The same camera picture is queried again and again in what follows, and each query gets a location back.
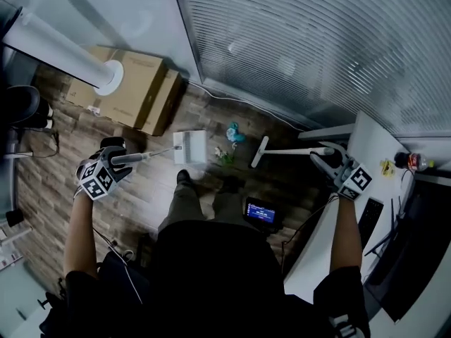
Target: cardboard box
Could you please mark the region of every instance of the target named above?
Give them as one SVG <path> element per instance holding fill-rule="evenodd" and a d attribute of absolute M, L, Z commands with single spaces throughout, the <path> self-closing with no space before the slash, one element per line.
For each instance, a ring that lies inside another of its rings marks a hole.
<path fill-rule="evenodd" d="M 163 59 L 132 51 L 93 46 L 89 52 L 100 61 L 118 60 L 124 77 L 110 95 L 99 96 L 84 82 L 74 79 L 67 100 L 130 127 L 141 129 L 166 74 Z"/>
<path fill-rule="evenodd" d="M 154 136 L 163 135 L 172 107 L 178 97 L 181 82 L 182 78 L 177 71 L 169 70 L 166 73 L 150 109 L 149 117 L 142 128 L 143 132 Z"/>

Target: white desk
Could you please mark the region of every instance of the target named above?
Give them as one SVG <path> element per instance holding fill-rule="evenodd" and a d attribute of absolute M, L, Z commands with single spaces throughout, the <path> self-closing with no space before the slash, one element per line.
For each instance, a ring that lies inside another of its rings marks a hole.
<path fill-rule="evenodd" d="M 392 178 L 382 176 L 381 161 L 385 159 L 393 160 L 398 151 L 407 152 L 387 130 L 362 112 L 357 114 L 356 123 L 351 126 L 351 130 L 350 126 L 346 125 L 347 130 L 339 129 L 336 131 L 341 135 L 350 132 L 347 152 L 359 163 L 363 163 L 373 178 L 366 191 L 355 202 L 357 220 L 362 216 L 369 197 L 384 203 L 379 221 L 364 249 L 365 254 L 389 233 L 391 229 L 391 199 L 393 198 L 393 207 L 396 213 L 399 208 L 398 196 L 401 197 L 402 205 L 404 205 L 414 179 L 412 174 L 407 173 L 401 186 L 401 175 L 404 172 L 401 169 L 396 169 L 396 174 Z M 327 132 L 327 134 L 316 134 L 319 139 L 330 134 L 330 130 L 322 131 Z M 299 298 L 313 303 L 315 288 L 329 273 L 330 249 L 337 213 L 338 201 L 334 201 L 324 209 L 307 245 L 285 279 L 286 294 L 295 294 Z M 377 259 L 375 254 L 363 257 L 362 282 L 373 270 Z"/>

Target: person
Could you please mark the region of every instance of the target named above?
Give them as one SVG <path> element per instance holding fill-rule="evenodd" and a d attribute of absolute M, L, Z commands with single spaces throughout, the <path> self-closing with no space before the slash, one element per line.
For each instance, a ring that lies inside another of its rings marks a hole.
<path fill-rule="evenodd" d="M 354 203 L 340 197 L 330 274 L 314 304 L 285 295 L 265 236 L 242 218 L 236 180 L 226 179 L 205 220 L 186 170 L 159 228 L 149 289 L 125 306 L 106 292 L 96 268 L 92 201 L 74 201 L 64 256 L 69 332 L 74 337 L 150 337 L 171 333 L 369 337 Z"/>

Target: bottle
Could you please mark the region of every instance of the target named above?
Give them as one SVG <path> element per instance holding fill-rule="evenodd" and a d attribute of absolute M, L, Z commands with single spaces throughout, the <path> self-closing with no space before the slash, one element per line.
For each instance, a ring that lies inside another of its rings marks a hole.
<path fill-rule="evenodd" d="M 427 159 L 424 154 L 397 153 L 395 155 L 395 165 L 398 168 L 422 172 L 427 168 L 432 168 L 434 161 Z"/>

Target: keyboard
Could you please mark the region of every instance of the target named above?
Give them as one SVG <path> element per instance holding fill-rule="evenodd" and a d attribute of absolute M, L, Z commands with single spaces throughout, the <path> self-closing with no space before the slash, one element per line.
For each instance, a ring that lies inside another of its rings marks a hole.
<path fill-rule="evenodd" d="M 381 216 L 383 204 L 368 198 L 365 210 L 359 220 L 360 239 L 362 241 L 362 249 L 365 248 L 370 236 L 373 234 L 374 228 Z"/>

